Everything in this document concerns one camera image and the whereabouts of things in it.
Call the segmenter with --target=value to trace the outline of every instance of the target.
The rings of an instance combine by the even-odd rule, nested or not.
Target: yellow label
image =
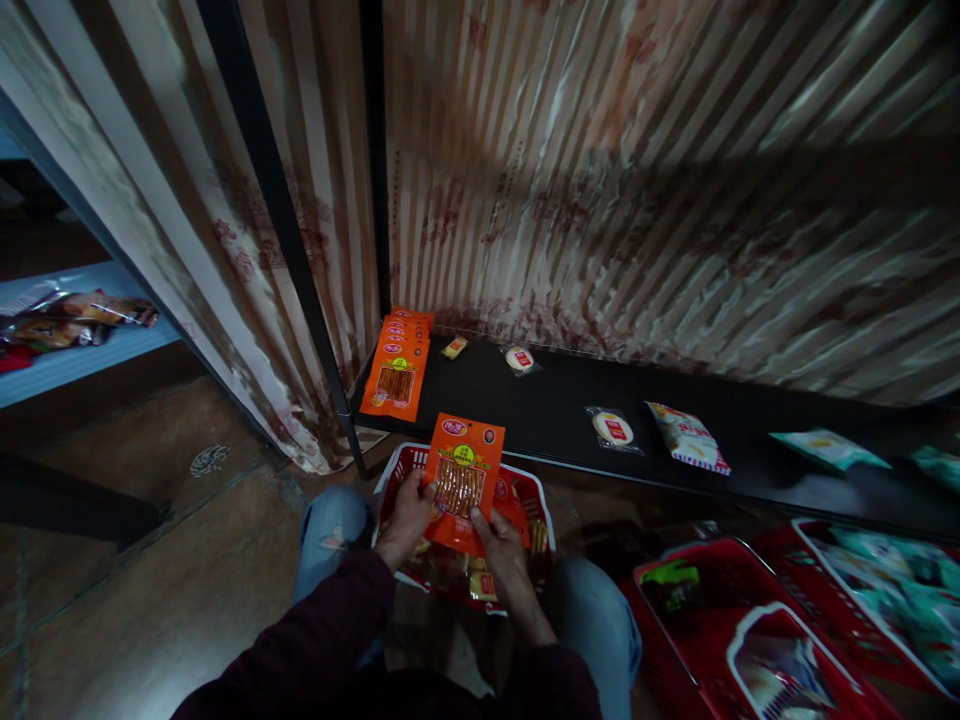
[[[453,449],[453,461],[457,465],[473,465],[473,461],[477,459],[477,454],[473,452],[473,448],[469,445],[457,445]]]

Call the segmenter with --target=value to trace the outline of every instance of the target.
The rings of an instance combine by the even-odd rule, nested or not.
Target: floor
[[[333,484],[368,497],[375,485],[353,468],[316,477],[292,467],[205,375],[62,430],[59,439],[35,443],[31,457],[137,497],[172,501],[175,515],[121,554],[108,543],[0,526],[2,718],[166,720],[288,608],[307,503]],[[367,454],[368,464],[379,473],[403,441],[387,438]],[[226,449],[220,466],[191,474],[194,457],[214,446]],[[524,467],[544,482],[564,552],[598,549],[597,523],[659,528],[750,519],[710,500]],[[405,586],[398,592],[389,666],[434,666],[475,690],[502,683],[507,623],[494,627]],[[642,681],[634,704],[635,717],[659,718]]]

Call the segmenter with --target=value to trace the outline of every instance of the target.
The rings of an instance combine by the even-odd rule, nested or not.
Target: orange snack package
[[[497,485],[493,491],[493,507],[503,515],[520,535],[520,542],[524,548],[530,547],[530,523],[527,520],[527,511],[520,504],[517,490],[503,477],[497,478]]]
[[[422,322],[427,326],[427,333],[430,333],[430,330],[433,328],[433,313],[415,313],[413,310],[407,310],[406,308],[393,306],[393,310],[390,311],[390,315],[387,317],[397,317],[403,318],[406,320],[414,320]]]
[[[360,411],[416,422],[430,335],[422,324],[390,317],[380,331]]]
[[[430,524],[424,537],[474,557],[486,557],[470,520],[480,507],[490,519],[500,474],[504,429],[440,413],[430,441],[423,484],[437,483]],[[504,484],[505,494],[510,489]]]

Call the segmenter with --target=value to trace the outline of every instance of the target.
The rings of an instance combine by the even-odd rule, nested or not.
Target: metal pole
[[[270,221],[277,233],[277,242],[287,262],[290,279],[303,309],[323,373],[330,383],[333,401],[340,422],[350,443],[350,451],[357,463],[360,477],[367,479],[367,468],[360,451],[360,441],[353,427],[350,405],[343,391],[337,359],[330,344],[330,332],[320,306],[320,297],[314,284],[307,259],[307,250],[300,236],[297,213],[290,198],[287,178],[277,149],[270,115],[260,89],[260,79],[247,43],[247,33],[236,0],[199,0],[197,3],[203,26],[210,38],[217,58],[230,104],[237,116],[243,142],[247,146],[254,174],[263,192],[263,201]]]
[[[0,523],[110,540],[122,550],[163,522],[159,507],[13,455],[0,455]]]
[[[383,73],[383,0],[360,0],[360,42],[367,101],[367,152],[373,242],[377,251],[380,317],[390,314],[390,197],[387,193],[387,119]]]

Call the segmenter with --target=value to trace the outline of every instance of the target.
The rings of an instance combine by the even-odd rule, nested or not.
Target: plastic basket
[[[397,488],[400,486],[400,483],[403,482],[404,478],[410,474],[411,470],[426,466],[427,453],[429,450],[429,445],[404,443],[393,451],[390,462],[387,463],[387,467],[384,468],[375,491],[375,497],[378,498],[379,506],[377,508],[377,528],[373,536],[374,545],[377,544],[381,523],[393,515]],[[500,464],[500,479],[511,483],[513,487],[516,488],[517,496],[527,514],[528,522],[533,524],[534,522],[540,521],[547,526],[547,547],[545,552],[540,555],[533,555],[530,558],[531,579],[534,582],[534,587],[537,592],[541,592],[550,569],[553,567],[553,558],[557,551],[556,539],[553,535],[553,520],[550,518],[550,511],[547,509],[547,502],[543,495],[543,486],[535,475],[503,463]],[[424,592],[436,592],[436,589],[431,586],[429,581],[405,572],[403,568],[397,571],[396,576],[401,582],[418,587]],[[506,615],[506,612],[498,604],[474,600],[470,597],[470,594],[462,588],[455,588],[446,591],[444,594],[458,602],[478,610],[483,610],[488,615]]]
[[[661,617],[640,589],[641,576],[684,559],[696,566],[707,607]],[[677,720],[761,718],[733,662],[752,628],[810,637],[836,707],[831,718],[899,717],[862,673],[816,628],[749,547],[733,538],[666,553],[621,584],[643,637],[640,671],[665,717]]]
[[[796,599],[867,672],[917,690],[960,701],[931,673],[913,650],[830,567],[811,537],[829,523],[795,519],[754,543]]]

